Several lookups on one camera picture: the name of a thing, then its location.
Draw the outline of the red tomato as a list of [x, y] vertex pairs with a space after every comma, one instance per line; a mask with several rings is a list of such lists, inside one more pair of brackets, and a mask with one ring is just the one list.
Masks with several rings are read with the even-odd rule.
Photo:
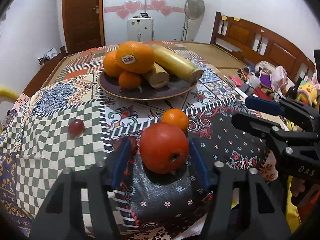
[[167, 174], [185, 164], [188, 139], [176, 125], [159, 122], [146, 128], [139, 142], [140, 156], [148, 170]]

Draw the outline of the small mandarin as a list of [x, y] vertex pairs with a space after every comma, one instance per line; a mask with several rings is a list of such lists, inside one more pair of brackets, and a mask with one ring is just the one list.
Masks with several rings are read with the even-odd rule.
[[120, 74], [118, 83], [121, 88], [132, 90], [140, 86], [142, 83], [142, 78], [137, 73], [124, 71]]
[[161, 122], [178, 126], [182, 131], [186, 132], [189, 126], [189, 119], [184, 111], [172, 108], [165, 111], [162, 115]]

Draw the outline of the dark purple plate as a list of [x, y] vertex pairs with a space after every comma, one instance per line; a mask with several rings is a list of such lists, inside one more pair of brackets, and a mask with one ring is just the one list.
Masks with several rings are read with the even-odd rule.
[[148, 81], [143, 78], [140, 88], [133, 90], [122, 89], [118, 80], [114, 77], [109, 77], [105, 72], [102, 72], [99, 77], [100, 88], [108, 95], [132, 101], [150, 101], [164, 100], [183, 95], [192, 90], [197, 82], [188, 83], [176, 75], [169, 75], [169, 83], [160, 88], [152, 88]]

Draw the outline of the large orange with stem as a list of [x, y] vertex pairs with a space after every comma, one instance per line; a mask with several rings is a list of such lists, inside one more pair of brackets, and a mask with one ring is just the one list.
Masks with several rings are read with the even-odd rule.
[[108, 76], [114, 78], [120, 77], [121, 73], [124, 71], [123, 68], [117, 64], [116, 53], [116, 50], [106, 53], [103, 60], [104, 72]]

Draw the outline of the large orange Dole sticker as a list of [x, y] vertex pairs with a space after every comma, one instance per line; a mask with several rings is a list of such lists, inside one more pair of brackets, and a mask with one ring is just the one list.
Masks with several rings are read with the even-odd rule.
[[145, 74], [153, 67], [155, 54], [147, 44], [127, 41], [119, 45], [116, 62], [125, 71]]

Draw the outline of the yellow plush toy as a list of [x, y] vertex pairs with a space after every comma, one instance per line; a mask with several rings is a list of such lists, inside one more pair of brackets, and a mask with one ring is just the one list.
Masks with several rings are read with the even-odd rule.
[[317, 73], [314, 73], [311, 81], [308, 81], [308, 77], [304, 77], [303, 81], [298, 87], [298, 93], [296, 100], [305, 105], [314, 107], [317, 105], [317, 96], [319, 91], [319, 82], [317, 79]]

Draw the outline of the pile of clutter on bed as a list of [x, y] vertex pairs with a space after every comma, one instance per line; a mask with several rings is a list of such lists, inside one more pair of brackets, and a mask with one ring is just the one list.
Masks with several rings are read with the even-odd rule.
[[[314, 73], [317, 73], [319, 82], [319, 71], [315, 70]], [[298, 87], [306, 76], [308, 81], [311, 81], [313, 75], [307, 73], [300, 73], [298, 79], [292, 81], [283, 66], [274, 66], [267, 61], [261, 61], [255, 66], [246, 66], [238, 69], [234, 76], [229, 77], [229, 80], [245, 92], [250, 88], [253, 89], [253, 93], [260, 98], [274, 100], [290, 98], [296, 100]]]

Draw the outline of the wooden bed headboard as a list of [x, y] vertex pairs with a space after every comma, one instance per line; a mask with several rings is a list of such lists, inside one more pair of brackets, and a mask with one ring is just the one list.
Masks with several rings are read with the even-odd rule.
[[288, 77], [312, 76], [315, 64], [295, 44], [279, 34], [242, 18], [216, 12], [210, 41], [245, 64], [266, 61], [283, 66]]

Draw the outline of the patchwork tablecloth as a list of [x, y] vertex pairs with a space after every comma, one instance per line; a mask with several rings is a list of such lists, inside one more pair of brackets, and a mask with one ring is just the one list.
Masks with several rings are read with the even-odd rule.
[[[204, 74], [192, 91], [147, 107], [104, 94], [98, 84], [101, 70], [61, 80], [31, 98], [21, 96], [1, 134], [1, 203], [13, 224], [29, 235], [64, 168], [90, 168], [113, 151], [119, 138], [139, 139], [146, 127], [160, 121], [163, 111], [175, 107], [189, 116], [188, 133], [199, 139], [211, 161], [238, 170], [256, 167], [273, 179], [264, 142], [231, 125], [234, 112], [248, 112], [242, 97], [210, 65], [194, 63]], [[75, 119], [83, 120], [85, 129], [71, 137], [68, 126]], [[133, 157], [123, 181], [109, 194], [121, 233], [134, 239], [198, 233], [213, 194], [200, 185], [190, 160], [185, 170], [181, 178], [171, 172], [172, 183], [165, 184], [149, 180], [140, 156]]]

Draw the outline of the striped patchwork bed quilt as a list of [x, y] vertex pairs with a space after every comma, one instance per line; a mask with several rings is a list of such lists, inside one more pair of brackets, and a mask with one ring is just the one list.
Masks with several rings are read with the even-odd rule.
[[[159, 45], [168, 48], [172, 51], [178, 50], [179, 53], [186, 50], [187, 47], [183, 43], [171, 42], [171, 41], [148, 41], [145, 42], [148, 46]], [[60, 66], [57, 72], [52, 78], [52, 82], [59, 82], [65, 78], [65, 76], [71, 72], [76, 72], [85, 68], [86, 65], [90, 65], [92, 62], [102, 62], [106, 53], [118, 49], [118, 45], [102, 46], [98, 48], [92, 48], [80, 53], [73, 54], [63, 58], [60, 62]]]

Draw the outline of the standing electric fan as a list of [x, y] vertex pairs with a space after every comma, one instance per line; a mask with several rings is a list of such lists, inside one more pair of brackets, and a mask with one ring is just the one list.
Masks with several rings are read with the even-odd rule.
[[184, 24], [182, 27], [181, 41], [186, 41], [188, 37], [189, 21], [198, 20], [204, 15], [205, 3], [204, 0], [186, 0], [184, 5]]

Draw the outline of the clothes pile by door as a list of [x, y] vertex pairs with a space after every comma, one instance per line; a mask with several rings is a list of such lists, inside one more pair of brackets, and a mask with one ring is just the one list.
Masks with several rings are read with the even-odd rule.
[[44, 55], [38, 59], [40, 67], [43, 67], [50, 59], [58, 55], [57, 50], [53, 47], [44, 53]]

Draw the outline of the sliding wardrobe with hearts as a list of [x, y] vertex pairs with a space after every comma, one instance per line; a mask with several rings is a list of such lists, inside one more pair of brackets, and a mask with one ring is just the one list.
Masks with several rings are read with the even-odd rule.
[[179, 41], [187, 0], [103, 0], [104, 39], [107, 45], [128, 40], [128, 19], [147, 13], [153, 18], [153, 39]]

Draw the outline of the white cabinet appliance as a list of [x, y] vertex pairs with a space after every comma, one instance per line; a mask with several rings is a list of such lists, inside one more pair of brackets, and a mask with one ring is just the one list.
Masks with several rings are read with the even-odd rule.
[[127, 19], [127, 40], [137, 42], [153, 41], [153, 18], [147, 12]]

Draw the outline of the brown wooden door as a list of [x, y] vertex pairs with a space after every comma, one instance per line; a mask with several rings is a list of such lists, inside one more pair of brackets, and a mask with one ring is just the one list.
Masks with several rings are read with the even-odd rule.
[[70, 54], [101, 46], [100, 0], [62, 0], [62, 20]]

